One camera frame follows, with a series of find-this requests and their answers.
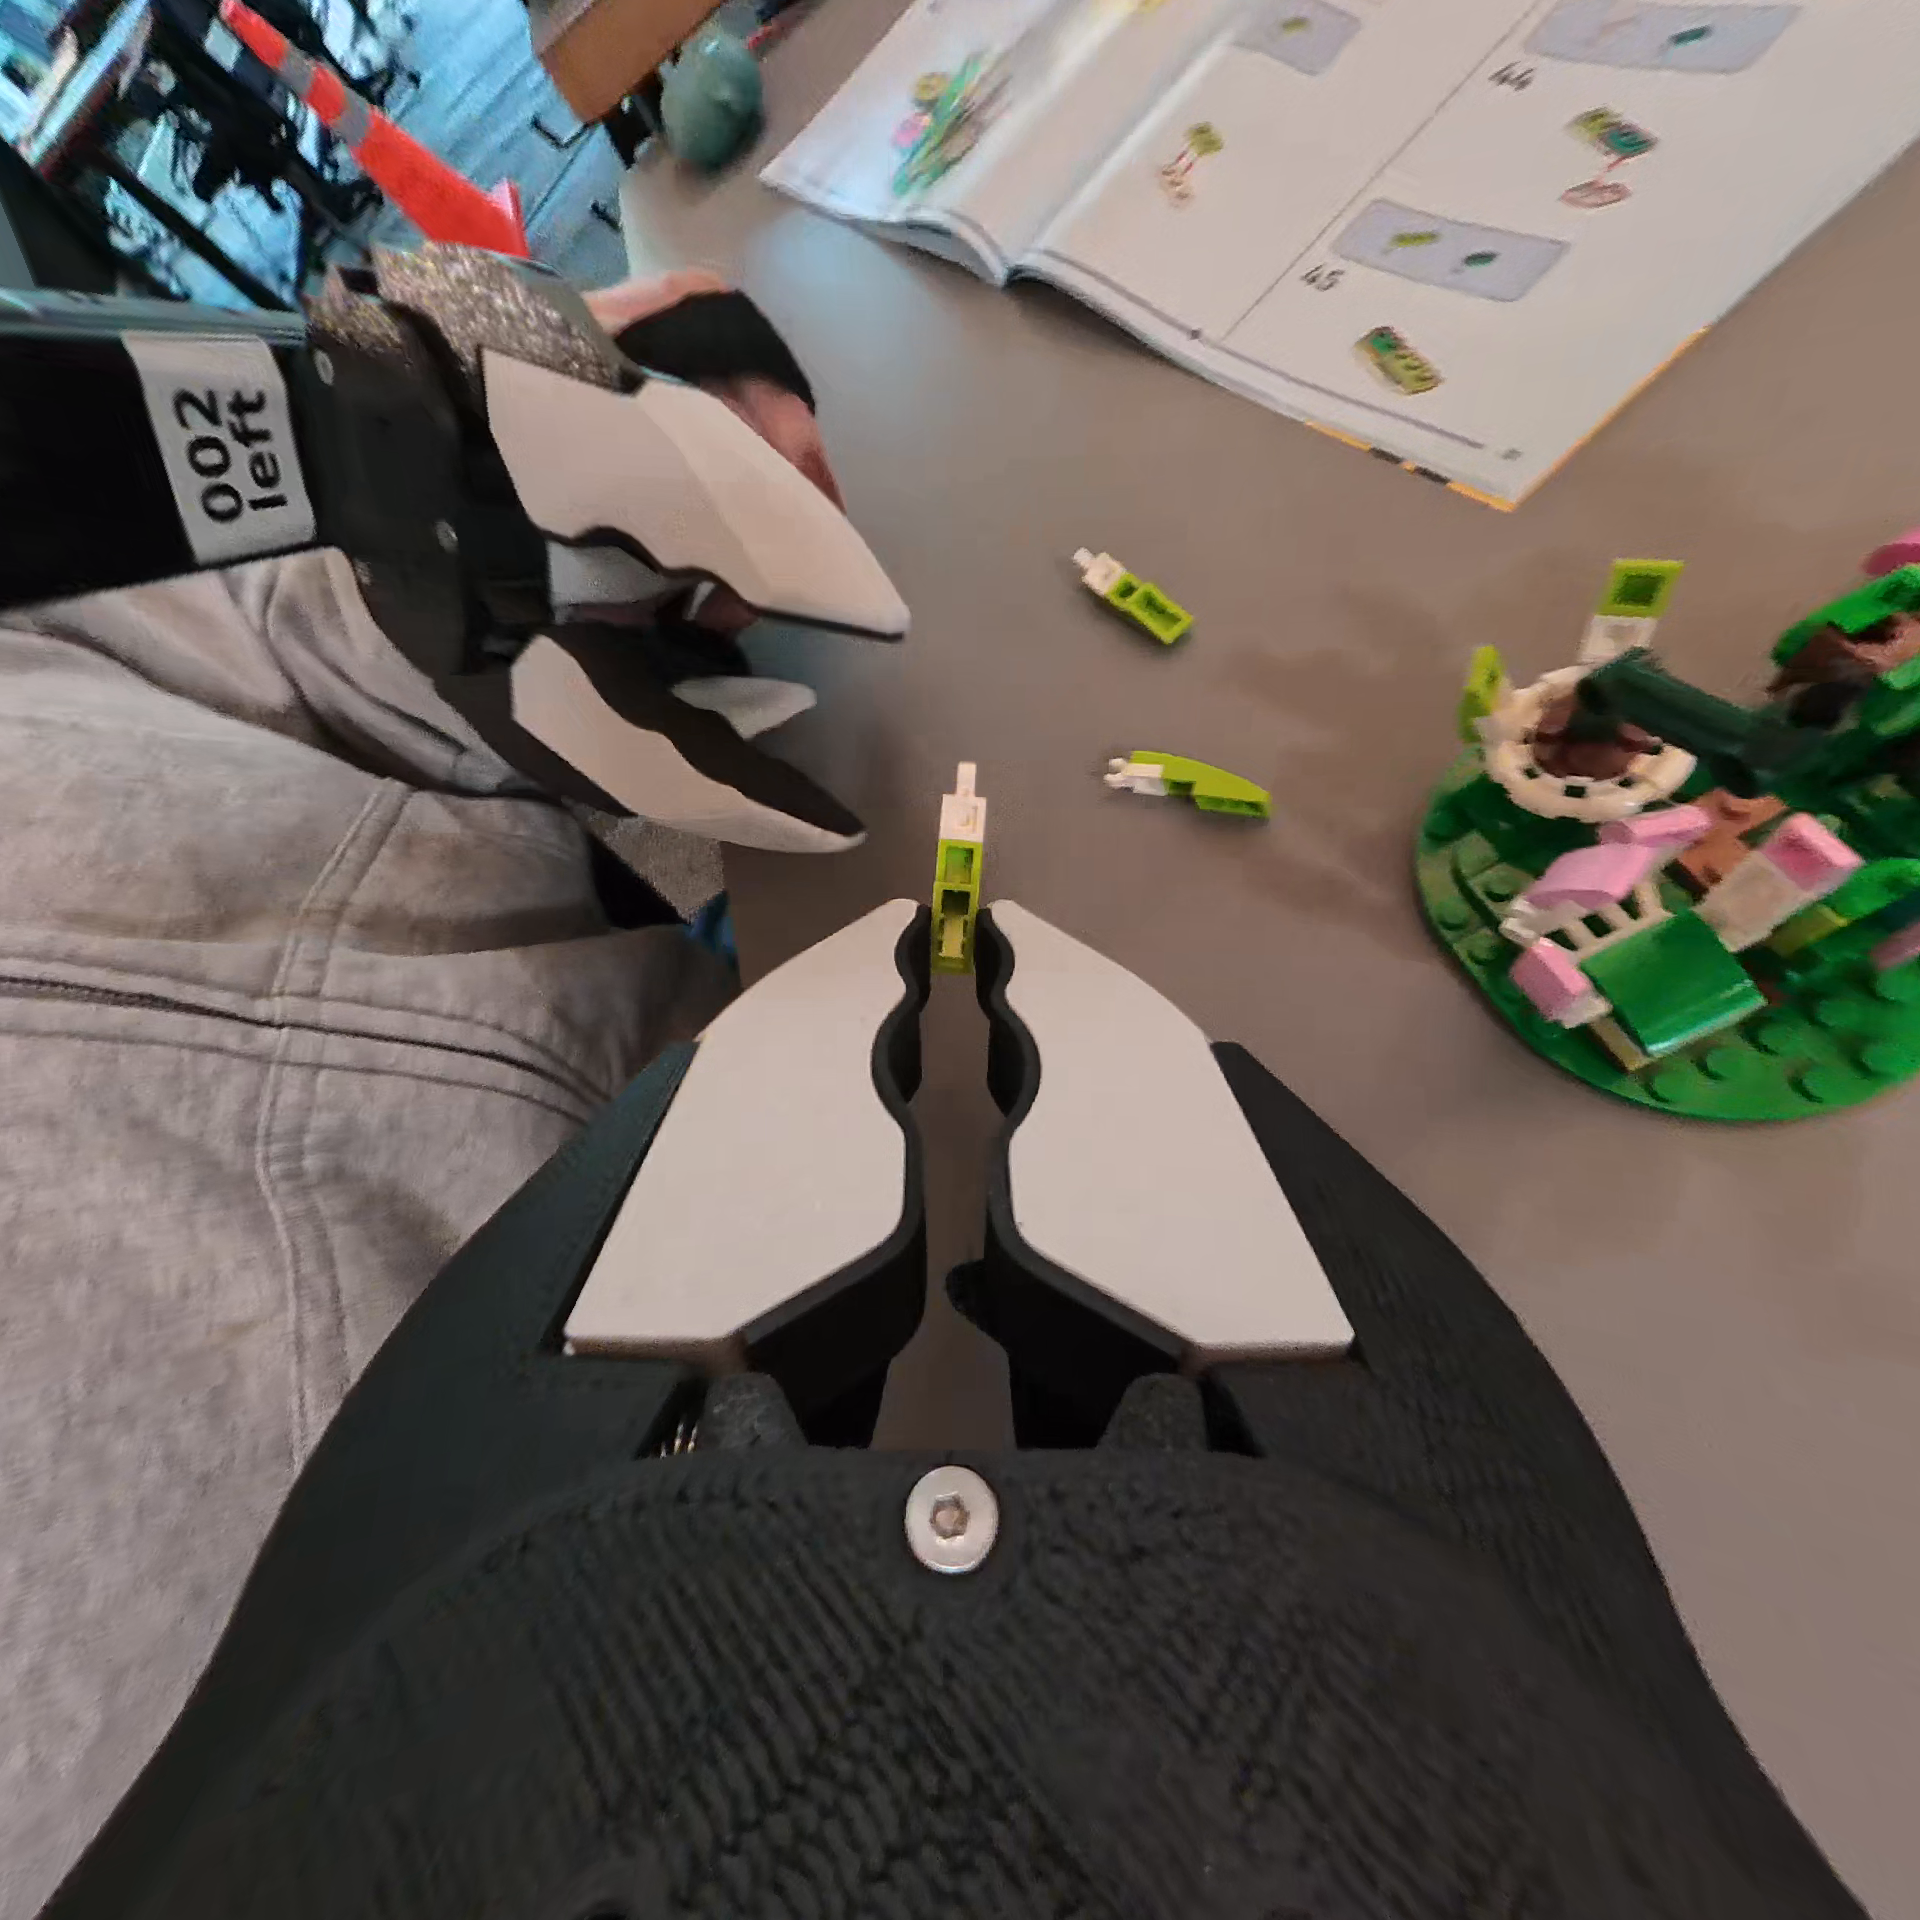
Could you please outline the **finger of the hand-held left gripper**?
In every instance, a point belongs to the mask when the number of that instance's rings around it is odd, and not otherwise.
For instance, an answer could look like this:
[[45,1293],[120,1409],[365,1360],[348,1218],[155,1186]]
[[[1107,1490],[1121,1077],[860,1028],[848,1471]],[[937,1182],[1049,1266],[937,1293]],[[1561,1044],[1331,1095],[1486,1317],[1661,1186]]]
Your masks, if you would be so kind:
[[513,728],[559,759],[605,811],[746,855],[854,855],[863,824],[759,752],[812,713],[797,678],[659,678],[637,641],[530,641]]
[[908,641],[908,606],[860,527],[723,397],[683,381],[613,397],[493,350],[478,371],[493,449],[553,549],[613,549],[776,623]]

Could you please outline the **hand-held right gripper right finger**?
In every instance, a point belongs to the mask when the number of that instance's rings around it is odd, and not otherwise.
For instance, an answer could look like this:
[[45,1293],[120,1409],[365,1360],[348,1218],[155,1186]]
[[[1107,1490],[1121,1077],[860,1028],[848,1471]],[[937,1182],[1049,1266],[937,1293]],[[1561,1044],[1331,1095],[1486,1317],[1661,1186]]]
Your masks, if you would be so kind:
[[1000,1146],[955,1308],[1019,1450],[1092,1450],[1139,1379],[1353,1360],[1353,1317],[1211,1043],[1019,902],[976,918]]

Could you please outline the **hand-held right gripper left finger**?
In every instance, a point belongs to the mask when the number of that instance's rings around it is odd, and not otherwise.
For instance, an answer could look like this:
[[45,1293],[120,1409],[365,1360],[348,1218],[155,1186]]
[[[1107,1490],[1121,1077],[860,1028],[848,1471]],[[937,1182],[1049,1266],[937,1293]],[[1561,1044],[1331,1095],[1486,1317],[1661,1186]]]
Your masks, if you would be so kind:
[[667,1095],[559,1317],[565,1360],[759,1375],[819,1450],[863,1450],[931,1302],[931,911],[881,902],[746,988]]

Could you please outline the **lime and white lego piece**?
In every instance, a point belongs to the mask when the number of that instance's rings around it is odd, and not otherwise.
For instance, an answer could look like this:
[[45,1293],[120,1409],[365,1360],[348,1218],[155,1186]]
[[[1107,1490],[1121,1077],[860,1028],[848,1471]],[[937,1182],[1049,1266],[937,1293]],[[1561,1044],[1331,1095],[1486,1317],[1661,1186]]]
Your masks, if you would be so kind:
[[976,894],[981,894],[981,799],[976,799],[976,764],[955,764],[955,783],[939,788],[939,811],[937,811],[937,886],[931,886],[937,980],[967,980]]
[[1116,557],[1076,549],[1076,573],[1107,615],[1139,623],[1154,646],[1178,646],[1191,628],[1191,613],[1178,613],[1154,581],[1145,581]]

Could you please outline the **green lego garden build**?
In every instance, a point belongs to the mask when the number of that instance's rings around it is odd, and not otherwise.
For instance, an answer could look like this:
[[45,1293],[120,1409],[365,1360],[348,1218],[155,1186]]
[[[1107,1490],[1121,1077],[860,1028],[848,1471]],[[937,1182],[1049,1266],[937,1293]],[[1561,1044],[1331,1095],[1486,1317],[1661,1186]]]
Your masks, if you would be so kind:
[[1563,664],[1478,646],[1416,894],[1561,1077],[1804,1122],[1920,1077],[1920,534],[1769,646],[1758,701],[1653,662],[1680,561],[1614,561]]

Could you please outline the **lime curved lego piece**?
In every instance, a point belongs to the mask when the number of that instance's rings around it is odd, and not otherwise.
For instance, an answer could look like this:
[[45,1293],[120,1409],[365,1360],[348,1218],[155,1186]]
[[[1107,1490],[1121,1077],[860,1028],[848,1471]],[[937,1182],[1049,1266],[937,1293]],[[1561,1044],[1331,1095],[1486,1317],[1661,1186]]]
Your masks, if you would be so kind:
[[1201,759],[1128,752],[1128,759],[1107,759],[1100,783],[1121,799],[1161,799],[1161,803],[1191,803],[1211,819],[1251,819],[1251,824],[1278,819],[1263,783],[1244,783],[1219,764],[1201,764]]

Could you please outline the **lego instruction booklet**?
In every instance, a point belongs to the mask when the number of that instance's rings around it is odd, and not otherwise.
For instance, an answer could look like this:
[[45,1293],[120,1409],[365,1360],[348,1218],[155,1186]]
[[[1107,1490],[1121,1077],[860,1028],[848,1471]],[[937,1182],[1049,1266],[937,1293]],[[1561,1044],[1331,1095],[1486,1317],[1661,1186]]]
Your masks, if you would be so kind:
[[1913,0],[937,0],[759,191],[1511,514],[1913,124]]

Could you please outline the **person's left hand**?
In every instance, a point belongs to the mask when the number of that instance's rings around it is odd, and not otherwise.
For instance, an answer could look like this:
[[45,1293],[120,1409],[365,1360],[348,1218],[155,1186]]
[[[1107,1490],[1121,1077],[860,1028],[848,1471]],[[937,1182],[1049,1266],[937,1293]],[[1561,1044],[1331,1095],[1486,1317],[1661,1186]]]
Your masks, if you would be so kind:
[[715,273],[667,273],[581,290],[581,304],[631,371],[728,400],[784,468],[848,508],[819,438],[812,381],[746,290]]

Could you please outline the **teal rounded object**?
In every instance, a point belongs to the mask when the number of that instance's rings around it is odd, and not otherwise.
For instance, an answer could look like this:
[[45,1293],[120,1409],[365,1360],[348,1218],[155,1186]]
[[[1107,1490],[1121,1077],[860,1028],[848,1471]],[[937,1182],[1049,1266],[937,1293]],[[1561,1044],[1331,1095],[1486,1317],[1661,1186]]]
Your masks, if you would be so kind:
[[659,133],[695,173],[737,164],[759,139],[759,64],[744,33],[699,27],[659,64]]

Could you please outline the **wooden furniture panel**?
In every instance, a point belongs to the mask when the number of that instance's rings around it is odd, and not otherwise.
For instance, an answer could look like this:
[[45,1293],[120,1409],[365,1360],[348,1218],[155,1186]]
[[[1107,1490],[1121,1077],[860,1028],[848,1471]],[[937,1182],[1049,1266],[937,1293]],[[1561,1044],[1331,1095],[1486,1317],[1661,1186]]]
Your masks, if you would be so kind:
[[752,27],[752,0],[528,0],[528,45],[578,124],[608,121],[683,33]]

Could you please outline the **person's grey sweatshirt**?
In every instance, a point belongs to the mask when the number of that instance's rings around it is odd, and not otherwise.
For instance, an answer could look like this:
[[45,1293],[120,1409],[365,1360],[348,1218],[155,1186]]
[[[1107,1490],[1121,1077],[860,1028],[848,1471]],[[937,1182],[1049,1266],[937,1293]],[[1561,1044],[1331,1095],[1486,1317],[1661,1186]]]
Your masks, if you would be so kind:
[[737,992],[336,557],[0,650],[0,1914],[40,1914],[416,1293]]

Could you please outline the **black metal frame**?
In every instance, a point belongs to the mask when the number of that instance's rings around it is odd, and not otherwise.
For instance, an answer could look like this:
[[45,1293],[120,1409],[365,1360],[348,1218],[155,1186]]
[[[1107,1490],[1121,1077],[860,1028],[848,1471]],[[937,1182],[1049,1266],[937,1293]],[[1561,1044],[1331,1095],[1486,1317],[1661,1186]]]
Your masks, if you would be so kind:
[[378,191],[224,8],[3,8],[3,228],[58,290],[293,315]]

